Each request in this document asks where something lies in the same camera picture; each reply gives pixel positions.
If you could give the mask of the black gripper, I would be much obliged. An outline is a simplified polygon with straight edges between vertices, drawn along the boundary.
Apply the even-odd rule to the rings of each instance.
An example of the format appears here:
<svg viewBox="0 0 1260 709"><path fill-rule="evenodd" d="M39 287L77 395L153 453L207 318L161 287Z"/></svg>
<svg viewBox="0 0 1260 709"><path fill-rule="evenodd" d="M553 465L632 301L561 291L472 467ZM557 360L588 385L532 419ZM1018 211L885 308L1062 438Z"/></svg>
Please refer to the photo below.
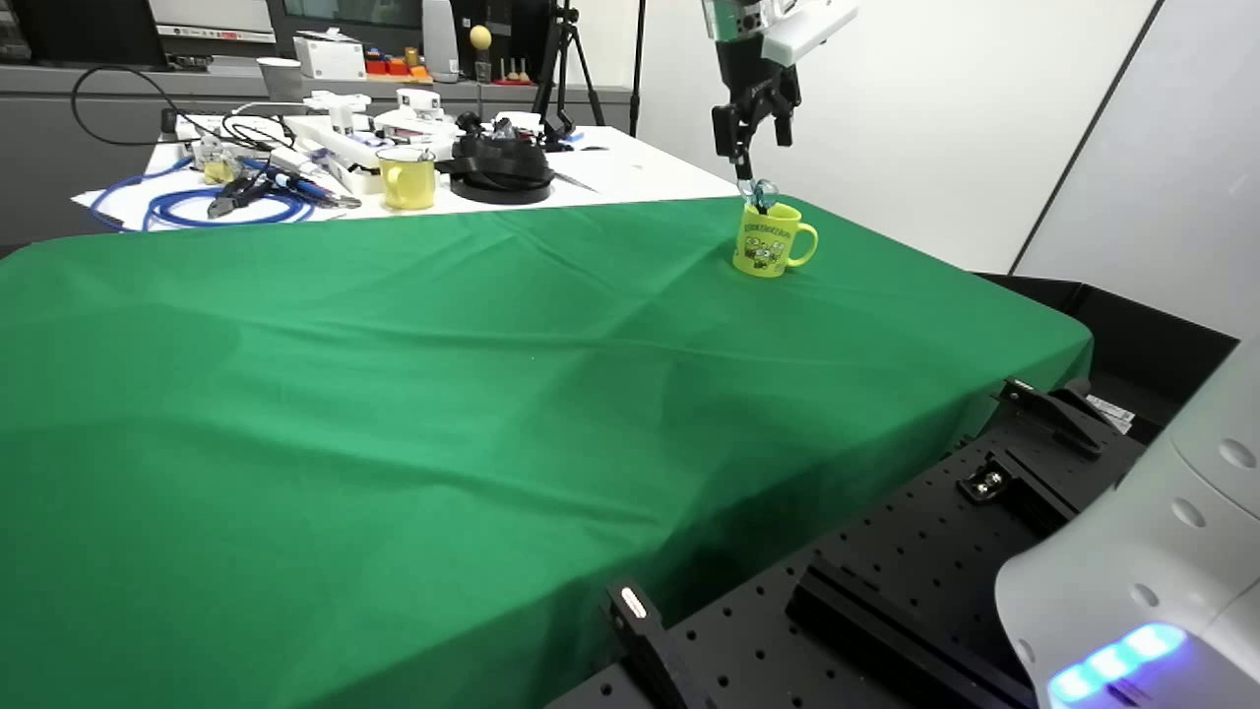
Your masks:
<svg viewBox="0 0 1260 709"><path fill-rule="evenodd" d="M712 111L712 132L733 142L735 181L753 181L747 136L764 117L776 121L776 147L795 142L800 73L764 54L770 18L760 0L704 0L704 29L730 97Z"/></svg>

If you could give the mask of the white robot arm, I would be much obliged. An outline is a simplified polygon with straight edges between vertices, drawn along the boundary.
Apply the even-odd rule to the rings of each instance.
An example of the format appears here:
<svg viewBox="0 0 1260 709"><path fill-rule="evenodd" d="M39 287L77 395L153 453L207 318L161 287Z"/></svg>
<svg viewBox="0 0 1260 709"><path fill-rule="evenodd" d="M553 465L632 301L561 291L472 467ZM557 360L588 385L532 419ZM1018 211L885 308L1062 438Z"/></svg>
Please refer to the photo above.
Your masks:
<svg viewBox="0 0 1260 709"><path fill-rule="evenodd" d="M764 117L792 142L805 101L795 63L860 14L860 0L703 0L730 97L712 111L717 152L739 186L758 181L753 136Z"/></svg>

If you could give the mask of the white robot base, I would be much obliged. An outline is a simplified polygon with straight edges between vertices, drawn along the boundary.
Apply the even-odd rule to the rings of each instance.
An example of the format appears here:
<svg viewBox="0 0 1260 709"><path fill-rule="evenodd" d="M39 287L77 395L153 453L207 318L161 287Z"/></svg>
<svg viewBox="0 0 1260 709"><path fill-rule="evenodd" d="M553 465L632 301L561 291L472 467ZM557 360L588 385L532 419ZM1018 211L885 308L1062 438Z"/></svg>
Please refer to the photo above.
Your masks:
<svg viewBox="0 0 1260 709"><path fill-rule="evenodd" d="M1039 709L1260 709L1260 339L995 570L995 616Z"/></svg>

